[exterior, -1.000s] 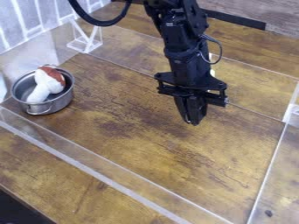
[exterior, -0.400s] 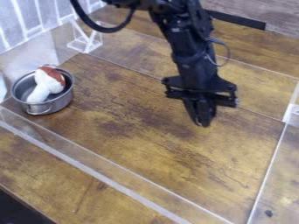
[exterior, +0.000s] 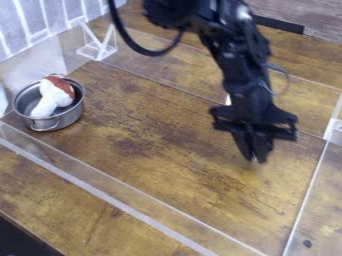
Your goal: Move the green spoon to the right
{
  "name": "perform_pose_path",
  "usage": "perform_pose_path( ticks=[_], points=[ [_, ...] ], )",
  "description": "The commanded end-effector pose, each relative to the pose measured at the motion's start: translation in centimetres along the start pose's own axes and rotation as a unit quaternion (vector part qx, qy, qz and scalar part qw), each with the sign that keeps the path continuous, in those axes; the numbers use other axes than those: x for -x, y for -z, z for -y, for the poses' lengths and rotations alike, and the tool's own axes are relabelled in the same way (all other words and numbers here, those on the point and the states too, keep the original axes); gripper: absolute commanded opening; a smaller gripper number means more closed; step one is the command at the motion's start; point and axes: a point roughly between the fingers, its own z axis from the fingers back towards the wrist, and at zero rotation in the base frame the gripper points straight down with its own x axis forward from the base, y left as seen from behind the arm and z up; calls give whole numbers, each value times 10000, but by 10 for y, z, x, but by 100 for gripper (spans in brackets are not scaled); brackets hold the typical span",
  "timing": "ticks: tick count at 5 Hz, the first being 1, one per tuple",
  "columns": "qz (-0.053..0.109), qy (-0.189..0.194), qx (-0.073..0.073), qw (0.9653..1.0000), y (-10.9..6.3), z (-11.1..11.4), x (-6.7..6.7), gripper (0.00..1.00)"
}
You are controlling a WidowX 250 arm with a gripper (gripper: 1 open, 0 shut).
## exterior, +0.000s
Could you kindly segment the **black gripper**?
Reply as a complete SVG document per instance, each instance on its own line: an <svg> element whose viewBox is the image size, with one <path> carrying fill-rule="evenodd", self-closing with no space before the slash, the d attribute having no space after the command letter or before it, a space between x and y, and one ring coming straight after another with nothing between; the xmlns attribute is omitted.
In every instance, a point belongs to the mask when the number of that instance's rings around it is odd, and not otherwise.
<svg viewBox="0 0 342 256"><path fill-rule="evenodd" d="M248 161L268 161L275 148L275 139L296 141L299 117L272 103L265 110L249 110L245 106L221 105L210 109L217 130L232 134L238 149ZM249 136L253 135L253 149Z"/></svg>

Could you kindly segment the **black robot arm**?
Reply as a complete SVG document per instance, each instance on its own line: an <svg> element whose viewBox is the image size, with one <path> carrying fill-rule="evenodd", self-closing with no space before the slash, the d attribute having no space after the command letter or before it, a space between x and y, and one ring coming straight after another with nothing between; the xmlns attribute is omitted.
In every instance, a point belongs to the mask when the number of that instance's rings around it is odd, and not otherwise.
<svg viewBox="0 0 342 256"><path fill-rule="evenodd" d="M244 0L144 0L150 22L193 32L222 70L232 103L210 109L217 130L232 133L248 160L268 161L277 139L299 138L299 117L275 103L271 43Z"/></svg>

